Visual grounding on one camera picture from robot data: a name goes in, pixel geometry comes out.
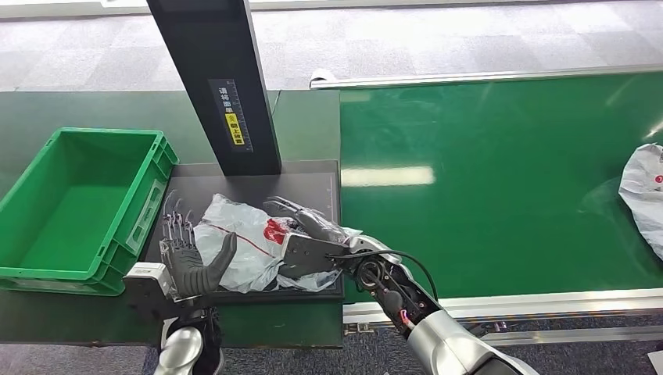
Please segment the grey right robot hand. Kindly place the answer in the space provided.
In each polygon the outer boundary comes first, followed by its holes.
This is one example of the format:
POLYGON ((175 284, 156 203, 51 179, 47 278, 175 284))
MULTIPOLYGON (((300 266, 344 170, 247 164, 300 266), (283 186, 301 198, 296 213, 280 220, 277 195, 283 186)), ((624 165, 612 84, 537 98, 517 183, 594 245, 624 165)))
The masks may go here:
POLYGON ((263 207, 271 216, 288 217, 296 221, 303 234, 290 234, 284 244, 286 253, 300 255, 355 255, 365 252, 357 248, 354 236, 322 212, 281 196, 267 197, 263 207))

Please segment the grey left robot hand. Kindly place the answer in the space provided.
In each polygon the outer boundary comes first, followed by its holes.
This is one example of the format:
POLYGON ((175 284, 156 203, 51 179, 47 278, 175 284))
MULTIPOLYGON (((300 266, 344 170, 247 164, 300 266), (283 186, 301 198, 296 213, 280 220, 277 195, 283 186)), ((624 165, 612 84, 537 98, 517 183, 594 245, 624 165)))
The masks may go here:
POLYGON ((191 213, 181 213, 182 199, 175 195, 175 190, 169 191, 163 200, 160 257, 169 270, 176 298, 207 295, 220 286, 237 252, 238 236, 235 232, 226 234, 220 251, 206 265, 197 248, 191 213))

